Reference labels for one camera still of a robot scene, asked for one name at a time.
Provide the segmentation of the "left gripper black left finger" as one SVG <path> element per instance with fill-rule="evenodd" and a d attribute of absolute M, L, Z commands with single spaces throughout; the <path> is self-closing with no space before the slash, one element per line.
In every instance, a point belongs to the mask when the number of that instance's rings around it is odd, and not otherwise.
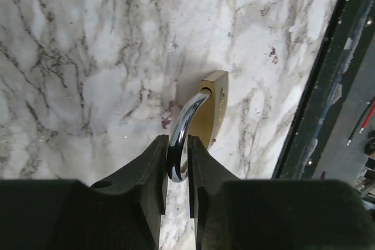
<path fill-rule="evenodd" d="M 2 249 L 158 249 L 166 209 L 168 137 L 87 186 L 2 180 Z"/>

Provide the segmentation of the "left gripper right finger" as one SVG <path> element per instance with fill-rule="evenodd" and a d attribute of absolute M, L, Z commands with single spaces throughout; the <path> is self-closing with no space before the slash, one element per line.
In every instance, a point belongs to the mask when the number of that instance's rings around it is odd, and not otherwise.
<path fill-rule="evenodd" d="M 338 180 L 241 180 L 187 141 L 197 249 L 373 249 L 374 221 Z"/>

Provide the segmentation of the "brass padlock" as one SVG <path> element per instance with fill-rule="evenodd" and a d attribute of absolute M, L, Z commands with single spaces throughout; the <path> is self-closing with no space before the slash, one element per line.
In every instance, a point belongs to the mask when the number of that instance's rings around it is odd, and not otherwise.
<path fill-rule="evenodd" d="M 183 106 L 172 131 L 167 153 L 167 173 L 175 183 L 188 176 L 188 162 L 182 160 L 188 136 L 210 148 L 223 123 L 229 94 L 229 72 L 216 70 L 200 83 L 198 92 Z"/>

